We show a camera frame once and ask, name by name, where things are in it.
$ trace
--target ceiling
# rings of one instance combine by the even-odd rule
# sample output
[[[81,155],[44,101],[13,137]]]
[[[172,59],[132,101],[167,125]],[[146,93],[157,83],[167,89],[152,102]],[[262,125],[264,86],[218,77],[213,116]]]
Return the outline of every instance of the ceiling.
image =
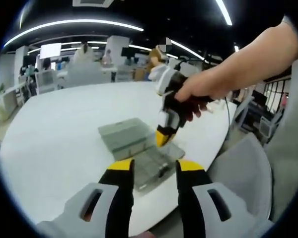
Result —
[[[103,19],[141,27],[143,32],[95,23],[75,23],[51,26],[20,37],[5,51],[14,51],[23,45],[31,45],[45,39],[57,42],[106,41],[113,34],[130,37],[132,44],[153,48],[162,37],[169,37],[196,53],[205,50],[211,55],[226,59],[234,52],[234,44],[240,48],[249,44],[263,30],[279,24],[283,10],[278,0],[223,0],[232,26],[227,25],[216,0],[114,0],[108,8],[73,7],[72,0],[34,0],[23,14],[23,23],[16,21],[8,31],[6,40],[32,27],[68,19]],[[173,47],[173,55],[189,55]]]

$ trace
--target white round table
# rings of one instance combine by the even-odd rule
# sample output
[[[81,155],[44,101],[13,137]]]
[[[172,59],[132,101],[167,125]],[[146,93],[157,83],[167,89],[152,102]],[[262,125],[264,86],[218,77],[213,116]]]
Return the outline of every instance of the white round table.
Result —
[[[64,89],[30,98],[6,132],[0,168],[16,203],[34,224],[59,216],[65,202],[98,182],[114,162],[100,126],[140,118],[157,127],[162,98],[152,82]],[[174,142],[185,158],[210,167],[228,130],[226,106],[187,123]],[[230,118],[236,106],[229,103]],[[153,227],[177,207],[176,175],[146,195],[134,191],[130,236]]]

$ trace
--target office room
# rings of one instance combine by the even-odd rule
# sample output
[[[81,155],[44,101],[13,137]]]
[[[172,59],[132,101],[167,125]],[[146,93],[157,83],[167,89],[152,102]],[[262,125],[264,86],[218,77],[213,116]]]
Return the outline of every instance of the office room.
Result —
[[[298,2],[189,2],[15,1],[0,203],[17,234],[298,230]]]

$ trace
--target cable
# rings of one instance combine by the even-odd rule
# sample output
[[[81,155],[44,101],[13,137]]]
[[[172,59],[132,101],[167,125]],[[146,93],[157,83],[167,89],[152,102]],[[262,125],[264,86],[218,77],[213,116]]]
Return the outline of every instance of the cable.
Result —
[[[230,115],[229,115],[229,108],[228,108],[228,102],[227,102],[226,97],[224,97],[224,99],[226,102],[227,114],[228,114],[228,132],[227,132],[227,136],[226,136],[226,138],[228,139],[229,138],[229,128],[230,128]]]

